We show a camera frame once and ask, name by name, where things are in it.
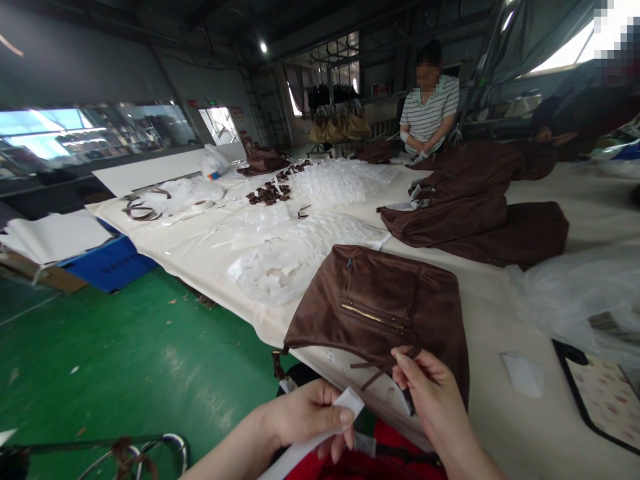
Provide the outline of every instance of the red cloth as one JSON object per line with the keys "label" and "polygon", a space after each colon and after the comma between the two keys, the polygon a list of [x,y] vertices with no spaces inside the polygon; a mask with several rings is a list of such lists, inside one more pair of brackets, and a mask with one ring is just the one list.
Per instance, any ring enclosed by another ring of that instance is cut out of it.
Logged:
{"label": "red cloth", "polygon": [[[382,420],[376,422],[373,436],[378,444],[420,453],[414,444]],[[291,471],[287,480],[409,480],[416,478],[447,480],[447,475],[444,468],[434,467],[428,463],[405,465],[400,459],[389,457],[372,459],[362,453],[345,450],[336,465],[333,464],[331,456],[318,460],[316,453],[311,452]]]}

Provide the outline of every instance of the doorway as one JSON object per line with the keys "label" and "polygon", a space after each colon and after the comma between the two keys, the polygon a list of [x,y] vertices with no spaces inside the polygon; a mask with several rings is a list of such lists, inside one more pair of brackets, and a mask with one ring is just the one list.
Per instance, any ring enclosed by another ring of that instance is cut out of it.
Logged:
{"label": "doorway", "polygon": [[216,145],[240,141],[238,130],[228,108],[214,107],[199,111]]}

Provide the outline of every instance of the blue plastic crate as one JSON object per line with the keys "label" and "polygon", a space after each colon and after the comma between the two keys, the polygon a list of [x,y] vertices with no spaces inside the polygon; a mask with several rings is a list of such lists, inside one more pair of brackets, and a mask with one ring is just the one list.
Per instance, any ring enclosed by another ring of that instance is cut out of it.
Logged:
{"label": "blue plastic crate", "polygon": [[114,240],[58,265],[106,293],[115,293],[158,266],[136,252],[131,240]]}

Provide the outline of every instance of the striped shirt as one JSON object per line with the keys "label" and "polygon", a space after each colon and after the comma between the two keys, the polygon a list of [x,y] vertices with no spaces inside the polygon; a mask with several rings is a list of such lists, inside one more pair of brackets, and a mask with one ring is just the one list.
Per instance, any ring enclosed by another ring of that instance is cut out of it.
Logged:
{"label": "striped shirt", "polygon": [[[410,125],[409,133],[419,142],[428,141],[440,128],[442,119],[455,114],[458,108],[460,81],[455,77],[442,75],[440,85],[442,88],[436,89],[425,105],[422,104],[420,89],[412,91],[405,100],[400,125]],[[443,136],[431,151],[438,150],[444,140]],[[408,145],[405,148],[409,153],[417,153]]]}

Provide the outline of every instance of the woman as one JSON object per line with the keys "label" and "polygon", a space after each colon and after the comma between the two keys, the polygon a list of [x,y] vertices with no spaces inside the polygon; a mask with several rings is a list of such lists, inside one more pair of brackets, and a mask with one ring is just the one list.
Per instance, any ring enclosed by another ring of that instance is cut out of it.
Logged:
{"label": "woman", "polygon": [[[505,480],[473,433],[451,370],[424,350],[412,360],[406,356],[410,350],[410,347],[401,347],[391,351],[397,361],[393,379],[403,390],[409,389],[425,434],[440,456],[448,478]],[[319,379],[261,405],[182,479],[256,479],[268,468],[280,448],[304,443],[321,433],[346,426],[344,434],[320,445],[316,457],[311,458],[313,454],[310,454],[291,476],[306,479],[402,479],[417,475],[443,478],[442,472],[433,470],[431,475],[429,470],[420,470],[420,465],[404,466],[352,452],[355,418],[350,410],[331,406],[339,395],[338,390]]]}

